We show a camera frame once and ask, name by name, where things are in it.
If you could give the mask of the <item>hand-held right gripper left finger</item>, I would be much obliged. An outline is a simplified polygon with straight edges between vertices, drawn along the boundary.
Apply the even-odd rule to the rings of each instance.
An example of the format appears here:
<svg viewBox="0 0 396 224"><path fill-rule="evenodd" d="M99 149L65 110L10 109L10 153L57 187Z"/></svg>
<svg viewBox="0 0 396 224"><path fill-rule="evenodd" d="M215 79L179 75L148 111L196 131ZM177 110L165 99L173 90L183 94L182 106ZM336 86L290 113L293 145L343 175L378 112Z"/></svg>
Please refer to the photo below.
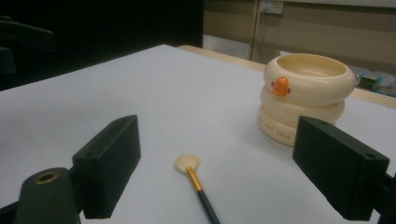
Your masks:
<svg viewBox="0 0 396 224"><path fill-rule="evenodd" d="M140 159L137 115L111 121L72 157L78 208L85 218L112 216Z"/></svg>

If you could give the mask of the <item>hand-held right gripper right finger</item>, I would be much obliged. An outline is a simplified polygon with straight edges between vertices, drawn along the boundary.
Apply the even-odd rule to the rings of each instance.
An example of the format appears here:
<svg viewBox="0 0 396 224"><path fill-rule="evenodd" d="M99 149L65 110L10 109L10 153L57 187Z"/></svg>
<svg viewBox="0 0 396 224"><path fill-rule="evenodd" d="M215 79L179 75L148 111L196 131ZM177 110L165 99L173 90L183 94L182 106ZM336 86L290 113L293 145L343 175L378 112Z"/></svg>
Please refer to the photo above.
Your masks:
<svg viewBox="0 0 396 224"><path fill-rule="evenodd" d="M292 158L347 220L390 220L389 158L330 123L301 116Z"/></svg>

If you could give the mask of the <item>makeup brush with green handle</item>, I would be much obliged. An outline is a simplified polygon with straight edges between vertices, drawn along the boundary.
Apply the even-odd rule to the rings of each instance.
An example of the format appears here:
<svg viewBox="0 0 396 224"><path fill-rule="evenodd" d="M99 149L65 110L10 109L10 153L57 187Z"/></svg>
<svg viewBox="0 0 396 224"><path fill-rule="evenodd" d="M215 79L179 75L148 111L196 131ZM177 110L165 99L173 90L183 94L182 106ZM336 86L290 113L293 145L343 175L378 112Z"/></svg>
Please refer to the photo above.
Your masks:
<svg viewBox="0 0 396 224"><path fill-rule="evenodd" d="M193 155L180 155L176 158L175 168L187 175L192 186L199 198L199 201L208 217L210 224L220 224L218 215L216 214L211 202L207 198L203 186L195 172L199 165L199 158Z"/></svg>

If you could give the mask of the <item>colourful clutter in clear bag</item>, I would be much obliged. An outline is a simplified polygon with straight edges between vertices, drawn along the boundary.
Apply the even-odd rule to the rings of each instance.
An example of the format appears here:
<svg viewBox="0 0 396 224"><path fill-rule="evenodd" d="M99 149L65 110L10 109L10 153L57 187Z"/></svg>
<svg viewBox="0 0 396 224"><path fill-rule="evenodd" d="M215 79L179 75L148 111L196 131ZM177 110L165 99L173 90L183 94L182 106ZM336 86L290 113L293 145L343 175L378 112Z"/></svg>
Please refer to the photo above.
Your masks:
<svg viewBox="0 0 396 224"><path fill-rule="evenodd" d="M396 97L396 76L379 71L363 70L358 74L358 87Z"/></svg>

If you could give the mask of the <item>white table sheet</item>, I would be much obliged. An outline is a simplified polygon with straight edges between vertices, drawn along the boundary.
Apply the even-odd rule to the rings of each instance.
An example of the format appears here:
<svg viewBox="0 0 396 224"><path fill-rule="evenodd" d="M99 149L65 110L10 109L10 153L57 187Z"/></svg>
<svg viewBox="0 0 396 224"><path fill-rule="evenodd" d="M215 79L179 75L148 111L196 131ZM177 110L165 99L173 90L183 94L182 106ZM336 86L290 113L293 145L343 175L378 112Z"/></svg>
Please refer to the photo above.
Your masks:
<svg viewBox="0 0 396 224"><path fill-rule="evenodd" d="M138 118L141 159L111 218L86 224L207 224L197 174L221 224L375 224L343 219L257 121L262 73L159 46L0 91L0 207L29 176L70 167L107 124Z"/></svg>

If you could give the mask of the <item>black curtain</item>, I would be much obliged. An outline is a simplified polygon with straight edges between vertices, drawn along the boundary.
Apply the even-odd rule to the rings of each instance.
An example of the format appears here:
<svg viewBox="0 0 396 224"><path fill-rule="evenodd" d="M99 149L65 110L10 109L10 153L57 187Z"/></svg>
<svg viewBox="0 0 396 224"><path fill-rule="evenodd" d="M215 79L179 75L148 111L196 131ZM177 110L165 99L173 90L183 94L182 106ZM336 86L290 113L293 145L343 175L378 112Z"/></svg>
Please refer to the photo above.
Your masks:
<svg viewBox="0 0 396 224"><path fill-rule="evenodd" d="M11 39L16 72L0 75L0 91L56 77L142 49L203 45L204 0L0 0L0 20L46 29L54 50Z"/></svg>

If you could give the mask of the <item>black stand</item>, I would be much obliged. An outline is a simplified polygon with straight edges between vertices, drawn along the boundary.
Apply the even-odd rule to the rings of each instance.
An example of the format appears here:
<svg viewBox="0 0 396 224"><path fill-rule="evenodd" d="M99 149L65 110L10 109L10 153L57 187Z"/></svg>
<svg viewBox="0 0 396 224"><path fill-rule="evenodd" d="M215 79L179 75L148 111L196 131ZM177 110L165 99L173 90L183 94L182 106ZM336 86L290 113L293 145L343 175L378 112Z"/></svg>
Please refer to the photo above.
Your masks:
<svg viewBox="0 0 396 224"><path fill-rule="evenodd" d="M56 49L55 36L52 31L0 15L0 75L17 72L13 51L11 47L6 47L6 43L50 52Z"/></svg>

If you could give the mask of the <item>white wall socket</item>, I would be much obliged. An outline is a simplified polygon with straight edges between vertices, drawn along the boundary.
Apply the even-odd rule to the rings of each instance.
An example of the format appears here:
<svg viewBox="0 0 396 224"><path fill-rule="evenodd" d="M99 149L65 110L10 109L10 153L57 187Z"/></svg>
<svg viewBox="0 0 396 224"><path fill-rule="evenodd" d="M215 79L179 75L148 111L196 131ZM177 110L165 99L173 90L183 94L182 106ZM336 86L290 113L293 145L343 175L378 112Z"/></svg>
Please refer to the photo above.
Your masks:
<svg viewBox="0 0 396 224"><path fill-rule="evenodd" d="M261 13L281 15L284 3L276 0L262 0Z"/></svg>

